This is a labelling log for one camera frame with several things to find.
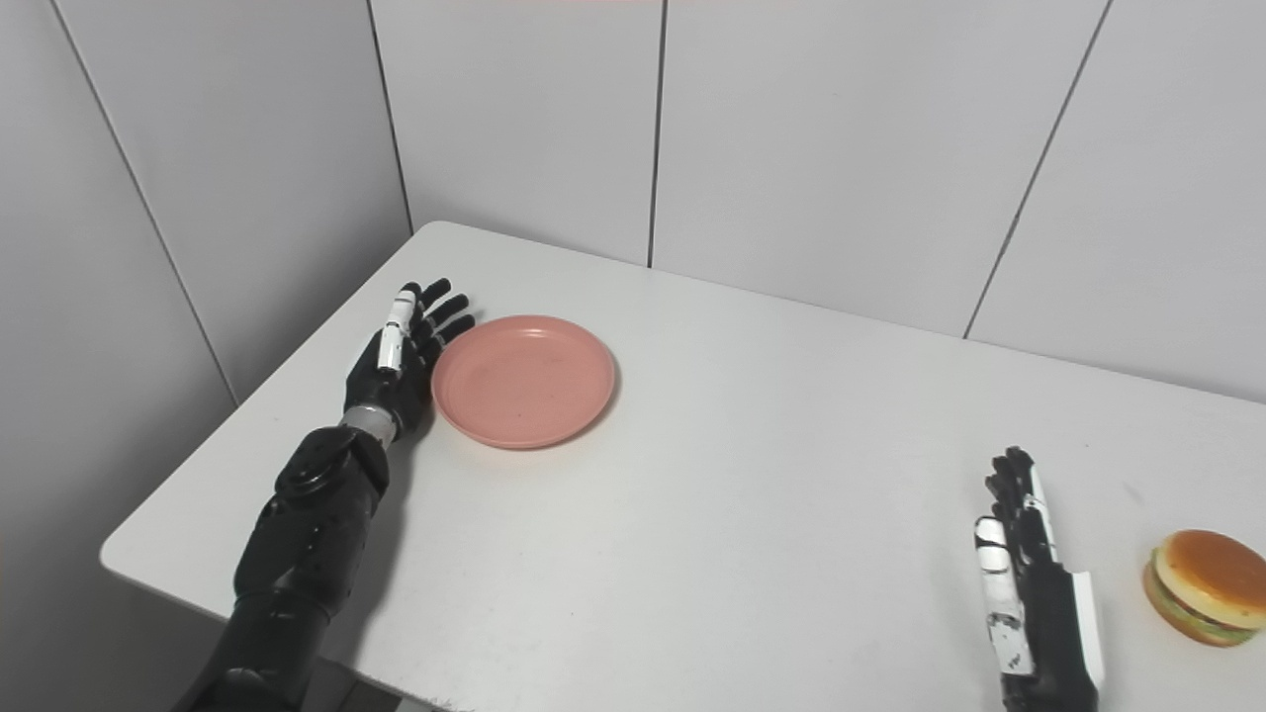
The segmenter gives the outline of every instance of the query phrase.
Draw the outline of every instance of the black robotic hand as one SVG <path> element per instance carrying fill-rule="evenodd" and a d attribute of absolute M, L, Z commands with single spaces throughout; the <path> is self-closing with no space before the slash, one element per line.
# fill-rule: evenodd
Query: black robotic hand
<path fill-rule="evenodd" d="M 989 637 L 1008 712 L 1095 712 L 1104 683 L 1090 574 L 1060 563 L 1042 479 L 1019 447 L 994 457 L 976 521 Z"/>
<path fill-rule="evenodd" d="M 418 283 L 404 285 L 391 304 L 386 324 L 365 346 L 347 375 L 344 413 L 356 421 L 352 424 L 372 423 L 373 418 L 361 418 L 367 416 L 365 409 L 390 416 L 394 433 L 379 438 L 384 445 L 418 427 L 430 402 L 430 372 L 439 353 L 449 341 L 475 326 L 475 317 L 457 317 L 470 305 L 465 294 L 427 313 L 451 289 L 447 279 L 425 290 Z"/>
<path fill-rule="evenodd" d="M 444 346 L 475 326 L 442 279 L 406 284 L 347 376 L 343 418 L 315 429 L 277 475 L 233 578 L 237 603 L 175 712 L 298 712 L 330 620 L 352 593 L 390 481 L 386 447 L 414 431 Z"/>

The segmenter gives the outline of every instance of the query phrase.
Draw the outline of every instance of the pink plate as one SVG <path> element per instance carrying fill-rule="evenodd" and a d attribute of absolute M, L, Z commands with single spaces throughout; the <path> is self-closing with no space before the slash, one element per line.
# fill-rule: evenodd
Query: pink plate
<path fill-rule="evenodd" d="M 582 431 L 615 388 L 601 341 L 553 317 L 506 317 L 444 350 L 432 376 L 436 408 L 454 428 L 495 446 L 544 447 Z"/>

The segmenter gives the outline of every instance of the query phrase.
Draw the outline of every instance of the white wall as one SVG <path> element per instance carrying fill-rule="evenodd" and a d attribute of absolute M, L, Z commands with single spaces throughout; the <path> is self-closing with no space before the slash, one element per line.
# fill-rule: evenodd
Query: white wall
<path fill-rule="evenodd" d="M 57 1 L 243 398 L 413 232 L 368 5 Z"/>
<path fill-rule="evenodd" d="M 0 3 L 0 706 L 157 709 L 216 626 L 96 554 L 232 402 L 49 3 Z"/>
<path fill-rule="evenodd" d="M 671 1 L 655 266 L 962 334 L 1103 8 Z"/>
<path fill-rule="evenodd" d="M 1266 402 L 1263 22 L 1113 4 L 972 338 Z"/>
<path fill-rule="evenodd" d="M 414 226 L 646 264 L 660 3 L 372 5 Z"/>

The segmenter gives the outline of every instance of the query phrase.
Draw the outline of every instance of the hamburger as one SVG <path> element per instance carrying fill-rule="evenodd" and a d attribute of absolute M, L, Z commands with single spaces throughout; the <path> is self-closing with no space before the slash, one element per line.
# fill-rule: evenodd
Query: hamburger
<path fill-rule="evenodd" d="M 1215 532 L 1172 533 L 1143 569 L 1147 599 L 1171 626 L 1231 647 L 1266 627 L 1266 560 Z"/>

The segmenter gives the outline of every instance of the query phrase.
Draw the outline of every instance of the robotic hand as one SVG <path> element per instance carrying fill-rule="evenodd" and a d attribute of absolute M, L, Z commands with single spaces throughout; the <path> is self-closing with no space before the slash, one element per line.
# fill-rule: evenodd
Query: robotic hand
<path fill-rule="evenodd" d="M 1028 454 L 994 457 L 985 485 L 998 502 L 976 521 L 976 555 L 1006 712 L 1096 712 L 1104 665 L 1090 574 L 1060 564 Z"/>
<path fill-rule="evenodd" d="M 463 294 L 425 313 L 449 289 L 400 290 L 347 376 L 342 422 L 310 432 L 277 475 L 238 563 L 233 614 L 173 712 L 299 712 L 387 489 L 386 448 L 418 427 L 436 360 L 475 326 L 457 315 Z"/>

